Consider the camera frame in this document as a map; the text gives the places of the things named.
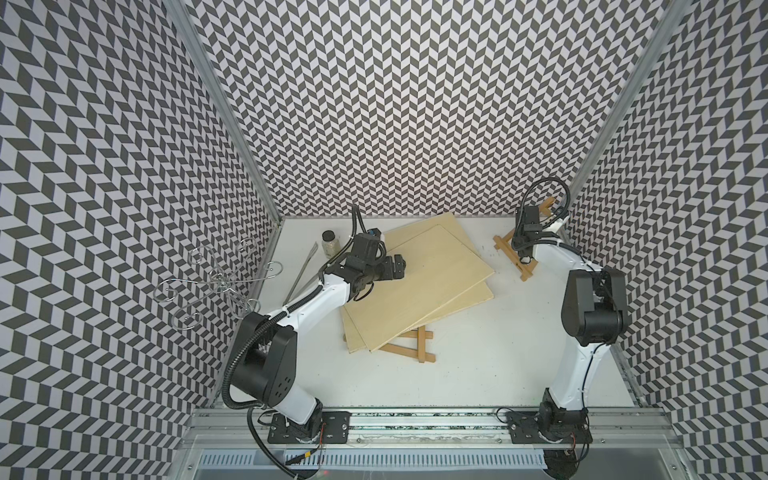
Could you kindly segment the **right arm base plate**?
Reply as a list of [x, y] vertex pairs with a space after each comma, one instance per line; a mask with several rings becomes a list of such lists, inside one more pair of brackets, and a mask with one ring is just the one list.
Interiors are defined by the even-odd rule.
[[552, 444], [574, 446], [592, 444], [586, 410], [507, 411], [504, 420], [513, 444]]

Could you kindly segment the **wooden easel with label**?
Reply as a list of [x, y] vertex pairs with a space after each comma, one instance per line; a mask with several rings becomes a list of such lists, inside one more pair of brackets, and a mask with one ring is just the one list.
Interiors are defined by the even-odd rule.
[[505, 236], [493, 237], [494, 248], [504, 253], [521, 273], [521, 280], [533, 276], [538, 264], [534, 247], [543, 240], [553, 239], [556, 234], [548, 231], [544, 221], [553, 216], [554, 197], [546, 198], [538, 207], [523, 205], [516, 211], [515, 226]]

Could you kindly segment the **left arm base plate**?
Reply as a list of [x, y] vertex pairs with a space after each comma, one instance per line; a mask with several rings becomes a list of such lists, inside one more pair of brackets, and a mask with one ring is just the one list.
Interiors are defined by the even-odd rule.
[[349, 411], [316, 412], [305, 424], [274, 414], [267, 440], [270, 444], [346, 444], [350, 421]]

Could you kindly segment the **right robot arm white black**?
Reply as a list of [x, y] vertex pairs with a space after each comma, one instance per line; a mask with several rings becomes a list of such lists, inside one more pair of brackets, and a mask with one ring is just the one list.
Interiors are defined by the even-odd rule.
[[[538, 187], [550, 184], [563, 190], [563, 198], [553, 213], [542, 217], [539, 207], [528, 199]], [[538, 436], [546, 443], [570, 440], [588, 444], [588, 389], [603, 356], [628, 330], [631, 319], [626, 274], [613, 267], [595, 266], [555, 232], [555, 224], [567, 219], [570, 204], [571, 192], [565, 181], [553, 176], [534, 181], [516, 210], [510, 246], [524, 265], [535, 260], [535, 249], [540, 246], [568, 251], [580, 261], [568, 272], [561, 306], [561, 324], [569, 340], [534, 421]]]

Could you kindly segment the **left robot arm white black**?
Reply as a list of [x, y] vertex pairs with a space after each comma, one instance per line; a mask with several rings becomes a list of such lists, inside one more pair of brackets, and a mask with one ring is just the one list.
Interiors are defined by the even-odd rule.
[[351, 206], [348, 242], [319, 269], [300, 296], [267, 314], [250, 313], [237, 331], [221, 386], [233, 410], [269, 407], [292, 435], [313, 440], [322, 429], [322, 402], [296, 384], [299, 339], [331, 312], [368, 296], [380, 281], [401, 280], [406, 262], [389, 256], [383, 234], [365, 226]]

